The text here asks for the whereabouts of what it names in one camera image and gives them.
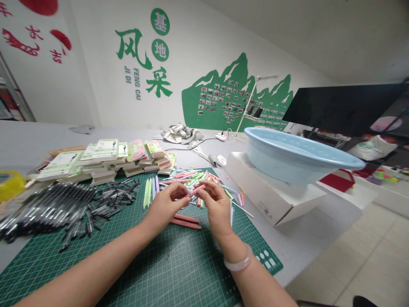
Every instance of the television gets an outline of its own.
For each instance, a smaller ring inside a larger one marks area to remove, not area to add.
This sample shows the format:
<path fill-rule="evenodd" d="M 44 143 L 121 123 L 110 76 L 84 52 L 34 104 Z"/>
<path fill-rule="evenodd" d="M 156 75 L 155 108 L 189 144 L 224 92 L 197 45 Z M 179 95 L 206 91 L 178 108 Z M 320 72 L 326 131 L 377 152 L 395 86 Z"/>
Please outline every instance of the television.
<path fill-rule="evenodd" d="M 283 121 L 362 136 L 407 84 L 299 88 Z"/>

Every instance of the cutting mat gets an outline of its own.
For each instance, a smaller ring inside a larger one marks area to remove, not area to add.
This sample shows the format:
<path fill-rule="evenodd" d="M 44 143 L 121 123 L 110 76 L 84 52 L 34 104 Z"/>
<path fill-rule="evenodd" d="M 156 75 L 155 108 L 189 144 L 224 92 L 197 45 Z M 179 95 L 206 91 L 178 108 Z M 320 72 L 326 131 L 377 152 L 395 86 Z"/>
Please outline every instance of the cutting mat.
<path fill-rule="evenodd" d="M 215 175 L 211 168 L 203 170 Z M 134 176 L 141 183 L 135 204 L 112 217 L 102 226 L 102 231 L 93 233 L 91 238 L 73 241 L 63 253 L 58 251 L 64 230 L 36 235 L 30 240 L 0 275 L 0 306 L 15 304 L 140 223 L 146 214 L 142 210 L 145 181 L 155 175 Z M 117 176 L 118 181 L 125 179 Z M 180 213 L 199 219 L 203 229 L 170 224 L 135 258 L 102 298 L 100 305 L 234 306 L 241 300 L 234 280 L 223 264 L 223 255 L 211 235 L 207 209 L 191 205 Z M 282 269 L 277 256 L 238 208 L 234 211 L 233 230 L 251 246 L 271 274 Z M 172 250 L 166 260 L 169 248 Z"/>

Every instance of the pile of black pens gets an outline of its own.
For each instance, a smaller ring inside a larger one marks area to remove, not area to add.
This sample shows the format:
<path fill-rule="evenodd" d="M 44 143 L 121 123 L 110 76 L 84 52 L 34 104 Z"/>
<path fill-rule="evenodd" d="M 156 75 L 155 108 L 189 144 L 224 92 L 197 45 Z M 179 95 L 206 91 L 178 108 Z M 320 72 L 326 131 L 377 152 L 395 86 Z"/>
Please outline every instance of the pile of black pens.
<path fill-rule="evenodd" d="M 139 181 L 110 182 L 97 190 L 86 185 L 57 183 L 30 195 L 22 207 L 0 222 L 0 237 L 11 243 L 22 235 L 66 228 L 60 251 L 72 240 L 91 237 L 94 229 L 135 202 Z"/>

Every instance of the ceiling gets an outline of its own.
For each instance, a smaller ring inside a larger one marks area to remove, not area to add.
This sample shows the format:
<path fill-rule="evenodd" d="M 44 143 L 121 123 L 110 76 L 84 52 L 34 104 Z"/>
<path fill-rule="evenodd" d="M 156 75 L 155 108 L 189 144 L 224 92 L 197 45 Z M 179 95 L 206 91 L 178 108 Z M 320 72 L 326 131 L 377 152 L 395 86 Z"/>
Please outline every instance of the ceiling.
<path fill-rule="evenodd" d="M 340 84 L 409 76 L 407 0 L 201 0 Z"/>

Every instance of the floor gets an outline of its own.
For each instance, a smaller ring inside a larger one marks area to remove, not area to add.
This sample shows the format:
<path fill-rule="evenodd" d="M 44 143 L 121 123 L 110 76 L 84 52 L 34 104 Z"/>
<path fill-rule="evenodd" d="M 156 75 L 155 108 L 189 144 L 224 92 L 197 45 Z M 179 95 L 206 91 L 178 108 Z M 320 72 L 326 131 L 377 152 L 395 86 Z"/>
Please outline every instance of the floor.
<path fill-rule="evenodd" d="M 311 263 L 286 290 L 340 307 L 361 295 L 378 307 L 409 306 L 409 219 L 377 204 Z"/>

